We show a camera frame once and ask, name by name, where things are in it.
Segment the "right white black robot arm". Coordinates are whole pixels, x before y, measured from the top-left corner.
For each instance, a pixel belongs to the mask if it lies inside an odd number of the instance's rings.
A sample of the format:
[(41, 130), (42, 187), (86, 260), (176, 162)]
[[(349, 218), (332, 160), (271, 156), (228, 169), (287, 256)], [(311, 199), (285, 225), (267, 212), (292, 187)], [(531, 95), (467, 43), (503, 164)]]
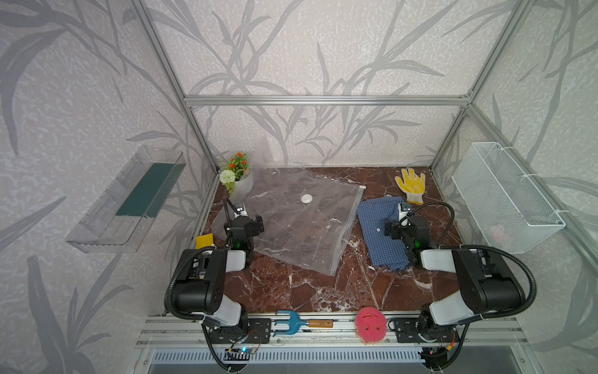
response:
[(459, 290), (420, 311), (419, 334), (515, 316), (531, 307), (538, 288), (525, 263), (493, 246), (434, 244), (428, 222), (416, 215), (427, 206), (399, 203), (399, 218), (385, 222), (385, 235), (403, 242), (411, 265), (456, 275)]

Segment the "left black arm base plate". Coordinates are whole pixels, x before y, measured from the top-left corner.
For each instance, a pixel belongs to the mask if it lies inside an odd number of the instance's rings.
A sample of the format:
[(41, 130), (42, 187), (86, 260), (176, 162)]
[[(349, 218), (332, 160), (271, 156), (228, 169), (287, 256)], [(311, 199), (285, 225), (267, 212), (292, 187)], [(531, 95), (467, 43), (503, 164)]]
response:
[(269, 344), (272, 320), (269, 318), (241, 319), (233, 327), (209, 328), (208, 336), (213, 344), (247, 341), (250, 344)]

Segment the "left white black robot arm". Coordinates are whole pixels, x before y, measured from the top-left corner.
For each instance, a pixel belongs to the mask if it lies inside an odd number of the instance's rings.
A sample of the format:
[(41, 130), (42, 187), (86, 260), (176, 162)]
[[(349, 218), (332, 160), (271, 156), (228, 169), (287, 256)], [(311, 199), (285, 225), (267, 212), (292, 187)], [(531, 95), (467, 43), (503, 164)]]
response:
[(226, 200), (224, 246), (186, 249), (169, 281), (164, 296), (168, 313), (199, 320), (213, 330), (249, 332), (246, 308), (225, 295), (226, 274), (243, 271), (255, 258), (254, 238), (264, 232), (261, 216), (251, 218), (243, 203)]

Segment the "blue checked shirt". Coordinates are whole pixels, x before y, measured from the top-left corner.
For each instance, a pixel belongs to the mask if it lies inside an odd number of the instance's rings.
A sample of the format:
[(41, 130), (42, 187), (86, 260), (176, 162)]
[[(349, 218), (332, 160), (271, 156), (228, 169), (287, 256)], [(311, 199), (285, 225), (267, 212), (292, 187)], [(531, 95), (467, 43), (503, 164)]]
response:
[(367, 199), (359, 204), (358, 221), (373, 266), (387, 266), (391, 271), (403, 271), (410, 265), (406, 246), (401, 239), (385, 235), (386, 221), (400, 219), (402, 197), (385, 196)]

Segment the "clear plastic vacuum bag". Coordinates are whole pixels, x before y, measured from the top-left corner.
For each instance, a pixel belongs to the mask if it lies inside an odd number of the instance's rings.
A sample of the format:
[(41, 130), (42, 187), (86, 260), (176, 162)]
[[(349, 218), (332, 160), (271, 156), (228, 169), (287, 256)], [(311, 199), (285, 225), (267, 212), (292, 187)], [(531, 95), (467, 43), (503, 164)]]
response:
[(256, 252), (333, 276), (364, 190), (304, 168), (263, 168), (239, 182), (230, 201), (262, 217)]

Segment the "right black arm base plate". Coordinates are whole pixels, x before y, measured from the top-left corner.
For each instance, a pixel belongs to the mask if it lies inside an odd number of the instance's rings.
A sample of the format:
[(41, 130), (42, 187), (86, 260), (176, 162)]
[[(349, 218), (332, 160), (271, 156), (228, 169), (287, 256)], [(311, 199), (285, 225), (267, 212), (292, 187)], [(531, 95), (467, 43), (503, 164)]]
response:
[(440, 326), (427, 317), (392, 318), (387, 326), (395, 333), (399, 343), (455, 344), (460, 341), (454, 326)]

